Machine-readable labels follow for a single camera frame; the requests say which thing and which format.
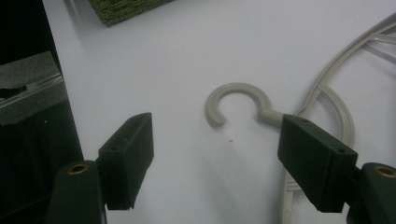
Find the white surface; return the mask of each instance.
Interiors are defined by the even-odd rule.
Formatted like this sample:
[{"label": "white surface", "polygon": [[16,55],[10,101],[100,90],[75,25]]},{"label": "white surface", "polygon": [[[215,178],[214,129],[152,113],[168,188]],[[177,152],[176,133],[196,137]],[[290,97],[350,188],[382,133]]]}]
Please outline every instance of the white surface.
[{"label": "white surface", "polygon": [[[44,4],[85,158],[96,159],[129,117],[153,114],[155,159],[135,210],[107,212],[111,224],[277,223],[278,129],[256,122],[255,105],[241,94],[223,99],[228,121],[213,129],[206,97],[246,82],[275,110],[293,113],[341,49],[396,11],[394,0],[176,0],[106,28],[87,0]],[[396,65],[358,54],[332,87],[354,117],[359,166],[396,166]],[[326,103],[311,118],[337,135]],[[318,213],[303,194],[295,204],[293,223],[345,223]]]}]

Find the curved hook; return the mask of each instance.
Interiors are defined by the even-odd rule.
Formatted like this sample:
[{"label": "curved hook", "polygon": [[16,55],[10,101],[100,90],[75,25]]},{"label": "curved hook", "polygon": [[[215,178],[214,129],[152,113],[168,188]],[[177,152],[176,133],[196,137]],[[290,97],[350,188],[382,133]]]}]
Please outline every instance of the curved hook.
[{"label": "curved hook", "polygon": [[250,96],[259,108],[259,118],[262,121],[280,127],[283,114],[271,109],[271,102],[268,96],[257,87],[240,82],[222,85],[210,93],[205,106],[208,119],[218,125],[225,122],[224,116],[219,112],[219,100],[224,95],[232,92],[242,92]]}]

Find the white plastic hook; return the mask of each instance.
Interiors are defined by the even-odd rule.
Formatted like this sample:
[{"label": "white plastic hook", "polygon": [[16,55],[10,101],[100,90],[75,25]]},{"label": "white plastic hook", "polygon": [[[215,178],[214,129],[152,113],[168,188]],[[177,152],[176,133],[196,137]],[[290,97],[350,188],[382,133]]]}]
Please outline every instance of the white plastic hook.
[{"label": "white plastic hook", "polygon": [[222,85],[210,93],[205,106],[208,119],[218,125],[225,122],[224,116],[219,111],[219,100],[232,92],[242,92],[250,96],[259,108],[259,118],[264,122],[280,127],[283,114],[271,109],[271,102],[267,95],[255,86],[240,82]]}]

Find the screw hole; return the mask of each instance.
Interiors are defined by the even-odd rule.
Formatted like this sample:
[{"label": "screw hole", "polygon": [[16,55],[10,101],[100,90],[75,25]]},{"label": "screw hole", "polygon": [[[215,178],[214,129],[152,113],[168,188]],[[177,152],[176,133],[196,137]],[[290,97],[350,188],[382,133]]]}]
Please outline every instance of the screw hole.
[{"label": "screw hole", "polygon": [[376,171],[385,177],[396,178],[396,172],[384,166],[375,167]]},{"label": "screw hole", "polygon": [[67,171],[67,173],[70,175],[79,175],[87,171],[88,167],[89,166],[87,164],[74,165],[72,168],[69,169],[69,171]]}]

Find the green basket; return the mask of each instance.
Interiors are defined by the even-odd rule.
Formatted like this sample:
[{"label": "green basket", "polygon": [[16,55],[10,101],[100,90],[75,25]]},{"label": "green basket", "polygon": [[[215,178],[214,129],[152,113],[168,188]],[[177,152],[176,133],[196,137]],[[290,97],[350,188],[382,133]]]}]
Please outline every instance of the green basket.
[{"label": "green basket", "polygon": [[112,26],[173,0],[90,0],[102,24]]}]

